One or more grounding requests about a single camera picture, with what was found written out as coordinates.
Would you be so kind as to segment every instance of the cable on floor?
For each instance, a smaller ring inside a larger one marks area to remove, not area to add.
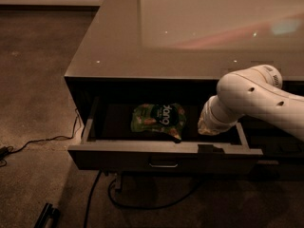
[[[87,200],[87,204],[86,204],[86,209],[85,209],[85,221],[84,221],[84,228],[86,228],[87,226],[87,219],[88,219],[88,212],[89,212],[89,207],[90,207],[90,204],[91,204],[91,200],[92,200],[92,196],[93,196],[93,193],[94,193],[94,189],[95,189],[95,186],[99,180],[99,177],[102,175],[102,171],[100,170],[96,176],[96,179],[92,185],[92,188],[91,188],[91,191],[89,192],[89,196],[88,196],[88,200]]]
[[[72,134],[71,134],[70,137],[59,135],[59,136],[49,138],[49,139],[28,141],[21,148],[15,150],[15,151],[13,151],[13,148],[14,148],[13,146],[4,146],[0,149],[0,167],[4,167],[4,166],[7,165],[7,162],[4,160],[4,158],[6,156],[11,155],[11,154],[15,154],[15,153],[18,153],[18,152],[24,150],[30,143],[50,142],[50,141],[66,141],[66,140],[74,139],[75,134],[82,127],[80,115],[79,115],[79,112],[78,112],[77,108],[75,109],[75,112],[76,112],[76,118],[75,118],[75,121],[74,121]],[[79,127],[75,130],[77,122],[79,122]]]
[[[108,194],[108,197],[109,199],[111,200],[111,202],[120,207],[120,208],[124,208],[124,209],[138,209],[138,210],[156,210],[156,209],[164,209],[164,208],[168,208],[168,207],[171,207],[173,205],[176,205],[178,204],[179,202],[182,202],[183,200],[185,200],[186,198],[188,198],[190,195],[192,195],[194,192],[196,192],[198,190],[198,188],[201,186],[202,184],[202,180],[199,181],[187,194],[185,194],[184,196],[182,196],[181,198],[175,200],[175,201],[172,201],[172,202],[169,202],[169,203],[166,203],[164,205],[160,205],[160,206],[154,206],[154,207],[147,207],[147,206],[138,206],[138,205],[129,205],[129,204],[123,204],[123,203],[119,203],[117,201],[115,201],[115,199],[113,198],[112,196],[112,189],[113,187],[115,186],[115,180],[113,180],[109,185],[108,185],[108,188],[107,188],[107,194]]]

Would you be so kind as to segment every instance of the bag of chips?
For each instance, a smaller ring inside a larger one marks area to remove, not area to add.
[[[133,111],[132,132],[161,132],[181,141],[181,132],[186,123],[180,104],[141,104]]]

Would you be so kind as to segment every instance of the drawer handle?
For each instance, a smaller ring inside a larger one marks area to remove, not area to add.
[[[149,165],[152,167],[152,168],[176,168],[178,167],[179,165],[176,163],[176,164],[152,164],[152,163],[149,163]]]

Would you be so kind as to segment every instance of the concrete floor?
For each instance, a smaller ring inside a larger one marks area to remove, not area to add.
[[[0,146],[71,135],[75,105],[65,71],[94,12],[0,11]],[[58,227],[82,227],[96,171],[80,171],[67,153],[75,139],[31,144],[0,168],[0,227],[33,227],[46,202]],[[161,210],[114,206],[113,176],[101,176],[87,227],[304,227],[304,182],[205,180],[183,202]],[[161,205],[193,187],[191,177],[125,177],[117,200]]]

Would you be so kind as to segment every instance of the green chip bag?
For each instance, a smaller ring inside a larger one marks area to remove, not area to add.
[[[181,141],[186,123],[184,110],[179,104],[141,104],[133,111],[132,132],[161,132]]]

